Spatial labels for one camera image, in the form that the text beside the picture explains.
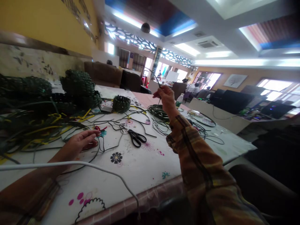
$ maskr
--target black scissors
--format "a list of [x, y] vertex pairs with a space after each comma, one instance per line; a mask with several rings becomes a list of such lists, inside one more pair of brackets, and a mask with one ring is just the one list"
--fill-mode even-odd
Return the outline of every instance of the black scissors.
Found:
[[147, 138], [145, 136], [143, 136], [139, 133], [136, 133], [131, 129], [128, 130], [128, 133], [130, 134], [132, 144], [137, 148], [142, 146], [141, 142], [146, 143], [146, 141], [147, 141]]

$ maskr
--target plastic bottle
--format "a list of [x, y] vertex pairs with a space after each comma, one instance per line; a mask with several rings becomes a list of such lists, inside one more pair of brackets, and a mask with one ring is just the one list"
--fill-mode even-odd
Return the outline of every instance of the plastic bottle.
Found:
[[182, 103], [182, 101], [183, 101], [183, 96], [184, 96], [184, 94], [182, 93], [182, 94], [177, 98], [176, 103], [175, 103], [176, 108], [179, 108], [179, 106], [181, 105], [181, 103]]

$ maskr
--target plaid sleeve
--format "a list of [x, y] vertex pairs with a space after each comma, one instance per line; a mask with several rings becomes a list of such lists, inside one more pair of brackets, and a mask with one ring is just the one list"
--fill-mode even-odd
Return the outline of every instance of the plaid sleeve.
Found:
[[[1, 224], [38, 224], [52, 204], [59, 185], [48, 178], [38, 189], [35, 189], [30, 201], [23, 201], [16, 190], [8, 186], [0, 193]], [[18, 193], [26, 193], [19, 187]]]
[[267, 224], [259, 210], [241, 195], [222, 159], [184, 116], [170, 123], [167, 142], [178, 153], [187, 196], [201, 224]]

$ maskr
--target green woven basket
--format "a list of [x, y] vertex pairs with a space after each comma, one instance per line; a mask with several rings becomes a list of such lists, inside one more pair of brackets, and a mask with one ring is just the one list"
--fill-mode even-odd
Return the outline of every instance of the green woven basket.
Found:
[[53, 93], [51, 96], [59, 113], [71, 115], [76, 112], [77, 106], [74, 104], [72, 96], [62, 93]]
[[89, 96], [95, 91], [95, 83], [86, 72], [67, 70], [66, 77], [60, 77], [60, 82], [68, 95]]
[[6, 77], [0, 74], [0, 96], [14, 99], [49, 97], [51, 84], [39, 77]]
[[93, 109], [97, 106], [100, 106], [102, 102], [102, 98], [98, 91], [94, 91], [94, 93], [90, 96], [74, 96], [75, 102], [80, 109], [89, 110]]
[[117, 95], [113, 98], [112, 108], [117, 113], [124, 113], [130, 109], [130, 102], [129, 98]]

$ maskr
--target decorative ceiling panel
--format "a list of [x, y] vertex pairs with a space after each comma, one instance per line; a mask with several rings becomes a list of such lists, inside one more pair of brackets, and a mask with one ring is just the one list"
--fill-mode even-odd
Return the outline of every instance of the decorative ceiling panel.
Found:
[[147, 41], [143, 38], [140, 38], [132, 33], [129, 33], [123, 29], [120, 29], [108, 22], [105, 22], [105, 33], [109, 35], [110, 37], [114, 38], [116, 37], [119, 40], [125, 41], [128, 44], [132, 44], [139, 49], [143, 49], [147, 52], [155, 53], [157, 45]]
[[[157, 45], [147, 41], [143, 38], [140, 38], [130, 32], [127, 32], [123, 29], [120, 29], [108, 22], [105, 22], [105, 34], [109, 35], [111, 38], [117, 38], [118, 40], [127, 42], [128, 44], [134, 45], [136, 47], [138, 47], [139, 49], [151, 52], [153, 54], [155, 54], [156, 49], [157, 49]], [[163, 48], [162, 53], [161, 53], [161, 57], [165, 58], [167, 60], [170, 60], [174, 63], [178, 63], [180, 65], [183, 65], [187, 68], [191, 67], [192, 61], [182, 57], [172, 51], [169, 51], [165, 48]]]

